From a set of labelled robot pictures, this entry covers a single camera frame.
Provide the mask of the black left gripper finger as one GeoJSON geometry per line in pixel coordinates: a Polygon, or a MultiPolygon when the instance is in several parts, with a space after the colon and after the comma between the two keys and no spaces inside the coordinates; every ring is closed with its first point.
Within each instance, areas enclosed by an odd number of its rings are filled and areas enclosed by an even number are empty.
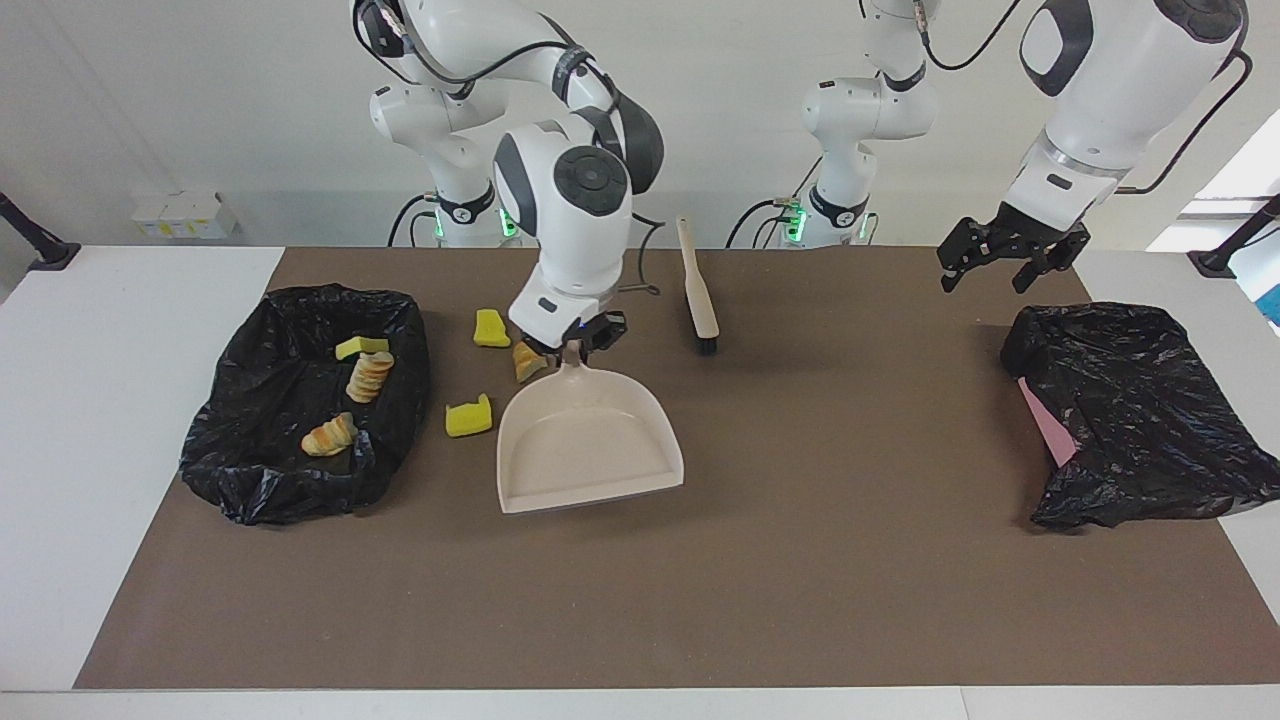
{"type": "Polygon", "coordinates": [[[1060,272],[1059,260],[1051,252],[1038,252],[1014,275],[1012,288],[1025,293],[1042,275],[1060,272]]]}
{"type": "Polygon", "coordinates": [[[948,232],[938,246],[945,293],[952,293],[968,272],[991,263],[988,238],[989,227],[977,220],[960,220],[948,232]]]}

